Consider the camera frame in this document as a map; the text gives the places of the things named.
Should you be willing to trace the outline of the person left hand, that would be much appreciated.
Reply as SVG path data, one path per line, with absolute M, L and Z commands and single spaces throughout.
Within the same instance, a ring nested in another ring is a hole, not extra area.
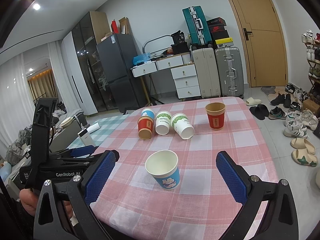
M 27 211 L 27 213 L 29 213 L 29 215 L 31 216 L 35 216 L 38 200 L 39 200 L 38 195 L 36 195 L 30 189 L 22 189 L 20 191 L 20 202 L 23 208 L 25 209 L 25 211 Z M 69 201 L 64 201 L 64 205 L 65 205 L 68 217 L 72 218 L 73 209 L 72 209 L 71 203 Z

